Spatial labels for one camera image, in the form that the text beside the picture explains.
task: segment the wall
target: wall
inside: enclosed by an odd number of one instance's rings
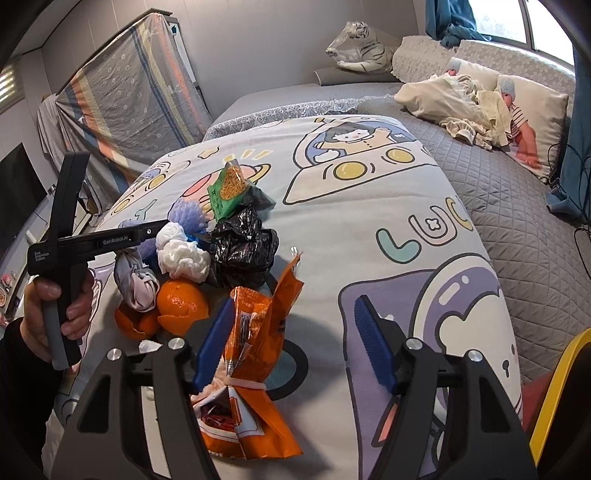
[[[413,0],[414,12],[417,16],[417,27],[419,35],[427,35],[425,32],[425,0]]]
[[[178,18],[214,118],[248,93],[313,82],[334,64],[324,49],[347,20],[396,37],[418,31],[413,0],[81,0],[43,47],[52,91],[148,8]]]
[[[25,98],[0,115],[0,160],[22,143],[46,190],[57,181],[52,164],[43,156],[37,131],[37,109],[43,95],[51,93],[41,50],[21,57]]]

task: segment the hand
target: hand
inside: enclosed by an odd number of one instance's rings
[[[68,321],[62,324],[61,332],[70,340],[78,340],[88,331],[93,283],[92,274],[87,271],[80,295],[66,310]],[[45,333],[41,302],[57,300],[60,295],[60,286],[42,277],[37,277],[25,288],[25,316],[21,322],[21,336],[29,350],[45,362],[51,362],[51,350]]]

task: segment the screw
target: screw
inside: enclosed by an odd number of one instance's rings
[[[118,348],[112,348],[107,352],[107,358],[112,362],[114,362],[115,360],[119,360],[119,358],[121,358],[121,355],[123,355],[123,353]]]
[[[406,346],[410,350],[420,350],[421,348],[423,348],[423,343],[418,338],[409,338],[406,341]]]
[[[168,341],[168,348],[171,350],[180,350],[184,347],[184,340],[180,337],[173,338]]]
[[[470,360],[472,360],[473,362],[482,362],[482,359],[484,357],[482,356],[482,354],[478,350],[470,350],[468,352],[468,358]]]

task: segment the blue curtain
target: blue curtain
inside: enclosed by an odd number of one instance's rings
[[[591,172],[591,75],[583,58],[574,49],[574,72],[577,86],[574,90],[573,117],[570,123],[569,143],[564,153],[560,180],[546,195],[546,204],[552,213],[566,213],[586,220],[591,217],[589,202]]]
[[[448,48],[457,47],[462,40],[491,40],[488,35],[476,31],[468,0],[427,0],[425,31]]]

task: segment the window blind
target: window blind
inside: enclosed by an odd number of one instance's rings
[[[4,113],[24,96],[18,62],[12,61],[0,73],[0,113]]]

